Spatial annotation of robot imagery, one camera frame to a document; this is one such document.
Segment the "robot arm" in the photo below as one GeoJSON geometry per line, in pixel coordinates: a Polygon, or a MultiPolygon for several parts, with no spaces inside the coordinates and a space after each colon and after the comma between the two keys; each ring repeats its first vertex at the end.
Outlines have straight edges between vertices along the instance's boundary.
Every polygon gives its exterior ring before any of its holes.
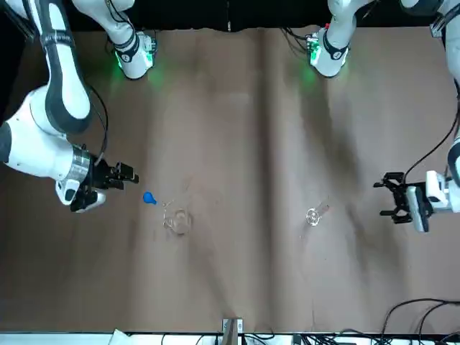
{"type": "MultiPolygon", "coordinates": [[[[459,0],[401,0],[405,11],[413,15],[430,16],[438,12],[439,19],[430,26],[434,37],[445,29],[446,59],[449,72],[454,77],[457,92],[460,82],[460,1],[459,0]]],[[[460,121],[458,103],[456,121],[460,121]]],[[[435,213],[460,212],[460,133],[455,133],[454,143],[448,152],[448,167],[452,178],[436,171],[426,173],[425,182],[406,183],[402,172],[389,172],[375,187],[390,189],[395,199],[395,209],[381,211],[398,223],[413,222],[415,229],[428,232],[428,218],[435,213]]]]}
{"type": "Polygon", "coordinates": [[[351,36],[357,27],[355,13],[374,0],[328,0],[332,14],[328,27],[309,37],[317,44],[310,46],[310,63],[325,77],[334,77],[345,64],[351,36]]]}
{"type": "Polygon", "coordinates": [[[50,78],[0,127],[0,160],[23,173],[52,178],[64,205],[86,210],[105,201],[97,189],[123,189],[123,181],[137,183],[139,177],[121,163],[96,164],[97,157],[67,141],[66,134],[88,127],[91,103],[75,63],[65,10],[60,0],[27,0],[24,5],[40,35],[50,78]]]}

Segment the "transparent object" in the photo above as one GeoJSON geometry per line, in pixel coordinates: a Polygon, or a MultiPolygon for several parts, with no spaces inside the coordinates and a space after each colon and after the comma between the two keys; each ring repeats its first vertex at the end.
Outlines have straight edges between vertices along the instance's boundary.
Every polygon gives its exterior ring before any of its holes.
{"type": "Polygon", "coordinates": [[[310,208],[305,215],[305,219],[307,220],[307,224],[311,226],[317,226],[320,220],[323,218],[324,214],[329,211],[331,208],[331,202],[329,198],[325,201],[320,203],[318,206],[314,208],[310,208]]]}
{"type": "Polygon", "coordinates": [[[183,196],[169,203],[162,203],[163,226],[172,233],[182,236],[192,229],[192,216],[188,210],[189,198],[183,196]]]}

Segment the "green led light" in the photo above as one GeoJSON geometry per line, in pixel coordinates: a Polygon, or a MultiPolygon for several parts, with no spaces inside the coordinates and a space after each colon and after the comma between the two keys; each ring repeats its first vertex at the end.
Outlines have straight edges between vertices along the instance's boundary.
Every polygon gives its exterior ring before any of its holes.
{"type": "Polygon", "coordinates": [[[118,56],[118,54],[116,54],[116,52],[115,52],[115,57],[116,57],[116,60],[118,61],[118,67],[120,67],[121,69],[123,69],[123,67],[121,66],[120,57],[118,56]]]}
{"type": "Polygon", "coordinates": [[[319,60],[319,55],[321,54],[321,47],[317,46],[311,51],[310,54],[310,64],[316,66],[319,60]]]}

